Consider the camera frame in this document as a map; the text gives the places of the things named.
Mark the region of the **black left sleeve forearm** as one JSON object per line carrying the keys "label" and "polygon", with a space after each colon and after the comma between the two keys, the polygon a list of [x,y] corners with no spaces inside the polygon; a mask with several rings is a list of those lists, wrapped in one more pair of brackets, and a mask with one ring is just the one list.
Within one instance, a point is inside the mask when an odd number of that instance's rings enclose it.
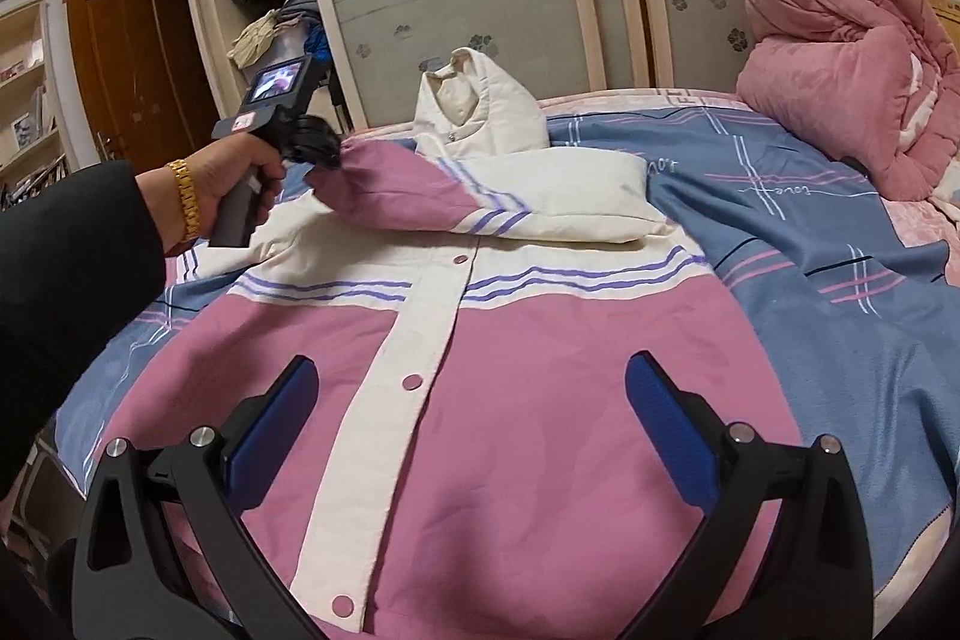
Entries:
{"label": "black left sleeve forearm", "polygon": [[126,163],[2,214],[2,491],[106,344],[163,292],[164,247]]}

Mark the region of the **person left hand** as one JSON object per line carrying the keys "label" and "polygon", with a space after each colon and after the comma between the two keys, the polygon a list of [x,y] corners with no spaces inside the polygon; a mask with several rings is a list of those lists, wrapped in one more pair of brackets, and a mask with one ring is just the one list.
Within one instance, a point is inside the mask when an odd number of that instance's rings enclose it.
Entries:
{"label": "person left hand", "polygon": [[262,175],[256,211],[256,226],[262,226],[274,208],[286,169],[272,146],[249,133],[226,136],[189,158],[137,175],[163,252],[176,255],[195,239],[208,239],[221,202],[251,169]]}

